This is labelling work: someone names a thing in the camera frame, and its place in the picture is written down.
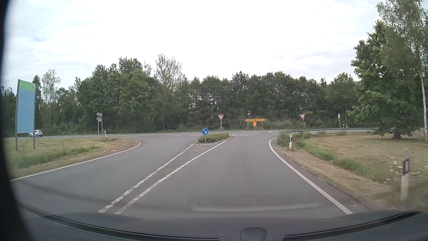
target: dry grass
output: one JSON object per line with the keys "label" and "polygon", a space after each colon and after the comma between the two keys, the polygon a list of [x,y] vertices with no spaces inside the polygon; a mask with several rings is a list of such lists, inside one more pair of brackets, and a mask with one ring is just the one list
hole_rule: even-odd
{"label": "dry grass", "polygon": [[391,135],[348,135],[300,141],[304,142],[302,148],[311,153],[281,149],[299,165],[373,209],[402,206],[399,189],[403,151],[409,148],[412,174],[406,205],[414,208],[428,202],[428,144],[418,135],[401,140],[391,139]]}
{"label": "dry grass", "polygon": [[[104,142],[98,138],[68,138],[68,139],[36,139],[36,149],[33,150],[33,140],[19,139],[18,151],[15,151],[15,140],[7,140],[6,159],[8,161],[11,178],[18,178],[38,172],[68,166],[74,163],[106,156],[119,151],[125,151],[136,145],[138,142],[131,139],[107,138]],[[42,156],[52,156],[65,152],[65,156],[55,158],[46,163],[29,166],[26,168],[16,168],[16,162],[23,158],[34,159]]]}

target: traffic island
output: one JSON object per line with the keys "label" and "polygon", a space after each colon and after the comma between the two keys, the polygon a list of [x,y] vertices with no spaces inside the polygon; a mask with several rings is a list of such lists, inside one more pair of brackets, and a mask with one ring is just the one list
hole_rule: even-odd
{"label": "traffic island", "polygon": [[218,142],[227,138],[229,138],[228,133],[208,134],[206,136],[200,136],[198,139],[198,143],[202,144],[202,143]]}

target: blue sign panel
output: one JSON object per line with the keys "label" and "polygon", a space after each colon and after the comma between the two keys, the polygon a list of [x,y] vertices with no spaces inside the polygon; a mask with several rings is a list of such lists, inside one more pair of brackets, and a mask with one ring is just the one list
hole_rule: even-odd
{"label": "blue sign panel", "polygon": [[34,106],[36,95],[36,84],[18,80],[18,91],[16,98],[16,118],[18,133],[32,133],[34,130]]}
{"label": "blue sign panel", "polygon": [[202,134],[204,136],[208,135],[208,129],[207,128],[202,129]]}

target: road shoulder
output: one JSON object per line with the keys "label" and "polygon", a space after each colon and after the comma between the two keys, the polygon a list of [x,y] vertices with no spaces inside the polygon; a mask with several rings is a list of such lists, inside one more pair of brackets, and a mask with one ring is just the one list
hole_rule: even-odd
{"label": "road shoulder", "polygon": [[328,181],[328,179],[322,178],[321,176],[318,176],[316,173],[311,172],[310,169],[307,168],[305,165],[299,165],[298,162],[296,162],[294,159],[290,158],[285,154],[287,152],[284,152],[282,148],[279,149],[276,146],[275,140],[271,141],[271,145],[273,150],[281,158],[283,158],[288,164],[290,164],[293,168],[298,170],[303,176],[305,176],[307,179],[309,179],[311,182],[313,182],[315,185],[321,188],[324,192],[329,194],[331,197],[333,197],[335,200],[340,202],[342,205],[344,205],[353,213],[372,210],[372,207],[370,205],[365,205],[357,201],[354,197],[352,197],[352,195],[349,195],[348,193],[343,192],[340,188],[336,187],[335,185],[332,185]]}

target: overcast sky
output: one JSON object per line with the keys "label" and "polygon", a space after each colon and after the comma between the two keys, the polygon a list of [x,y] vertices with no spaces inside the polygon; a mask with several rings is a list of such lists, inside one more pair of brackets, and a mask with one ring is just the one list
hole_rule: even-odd
{"label": "overcast sky", "polygon": [[159,53],[189,79],[283,71],[330,82],[352,75],[354,46],[378,19],[378,0],[12,0],[2,85],[55,68],[67,87],[119,57],[155,67]]}

